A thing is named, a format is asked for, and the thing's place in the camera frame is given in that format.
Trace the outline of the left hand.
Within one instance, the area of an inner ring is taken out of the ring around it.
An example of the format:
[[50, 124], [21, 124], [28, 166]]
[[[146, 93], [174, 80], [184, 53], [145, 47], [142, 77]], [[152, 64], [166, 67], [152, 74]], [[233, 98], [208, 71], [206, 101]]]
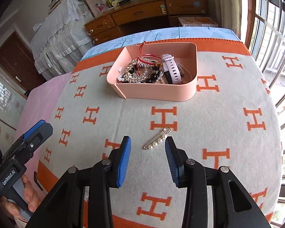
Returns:
[[[29, 210], [34, 213], [35, 210], [38, 208], [41, 202], [41, 199], [39, 198], [37, 191], [33, 188], [28, 177], [24, 174], [22, 175], [21, 178], [22, 178], [22, 183], [24, 185], [25, 201], [28, 204]], [[9, 202], [6, 197], [1, 198], [0, 205], [4, 209], [4, 212], [9, 217], [17, 218], [20, 221], [27, 223], [27, 220], [22, 215], [20, 215], [19, 207], [14, 203]]]

